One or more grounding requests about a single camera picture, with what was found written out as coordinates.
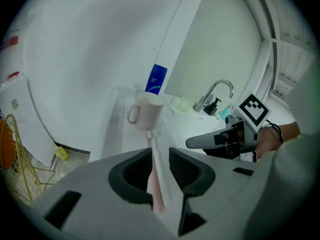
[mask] person's arm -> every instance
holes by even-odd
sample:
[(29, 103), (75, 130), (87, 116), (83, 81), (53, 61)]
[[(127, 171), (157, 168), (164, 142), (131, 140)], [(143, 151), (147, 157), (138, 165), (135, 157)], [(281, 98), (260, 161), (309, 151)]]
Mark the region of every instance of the person's arm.
[[(284, 141), (295, 139), (300, 134), (300, 130), (296, 122), (279, 125)], [(265, 127), (259, 130), (258, 143), (256, 153), (260, 159), (265, 153), (275, 151), (281, 146), (279, 133), (272, 127)]]

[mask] white mug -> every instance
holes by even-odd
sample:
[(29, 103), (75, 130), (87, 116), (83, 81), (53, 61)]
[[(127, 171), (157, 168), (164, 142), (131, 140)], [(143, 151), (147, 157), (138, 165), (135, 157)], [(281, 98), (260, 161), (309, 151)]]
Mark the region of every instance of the white mug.
[[(133, 105), (127, 114), (127, 120), (141, 130), (153, 130), (160, 114), (165, 106), (165, 101), (158, 95), (151, 92), (139, 92)], [(135, 119), (131, 120), (130, 115), (136, 109)]]

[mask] chrome faucet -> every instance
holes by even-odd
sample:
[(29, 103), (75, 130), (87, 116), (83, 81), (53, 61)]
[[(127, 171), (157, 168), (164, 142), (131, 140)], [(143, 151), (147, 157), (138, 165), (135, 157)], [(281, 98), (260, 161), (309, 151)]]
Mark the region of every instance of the chrome faucet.
[(194, 106), (193, 106), (193, 109), (197, 112), (200, 112), (205, 106), (208, 105), (208, 99), (209, 99), (209, 96), (211, 95), (212, 91), (214, 90), (214, 88), (218, 85), (218, 84), (226, 84), (227, 86), (229, 86), (230, 88), (230, 94), (229, 94), (229, 98), (233, 98), (234, 95), (235, 95), (235, 88), (234, 88), (234, 85), (228, 81), (228, 80), (218, 80), (216, 81), (211, 87), (210, 89), (207, 91), (206, 95), (205, 96), (202, 96), (201, 99), (199, 100), (198, 103), (196, 103)]

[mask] black soap dispenser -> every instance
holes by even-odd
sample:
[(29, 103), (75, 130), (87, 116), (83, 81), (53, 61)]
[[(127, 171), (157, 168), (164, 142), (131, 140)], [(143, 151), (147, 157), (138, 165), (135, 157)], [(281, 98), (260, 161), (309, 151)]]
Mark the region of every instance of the black soap dispenser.
[(217, 112), (217, 103), (221, 102), (220, 99), (215, 98), (215, 101), (212, 102), (210, 105), (206, 106), (203, 111), (206, 112), (209, 116), (213, 116)]

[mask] yellow bottle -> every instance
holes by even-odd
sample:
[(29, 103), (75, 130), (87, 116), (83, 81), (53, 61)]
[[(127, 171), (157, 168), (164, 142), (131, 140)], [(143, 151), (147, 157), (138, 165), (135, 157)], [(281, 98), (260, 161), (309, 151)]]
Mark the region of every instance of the yellow bottle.
[(62, 146), (55, 146), (54, 150), (57, 157), (60, 157), (62, 160), (68, 159), (68, 153)]

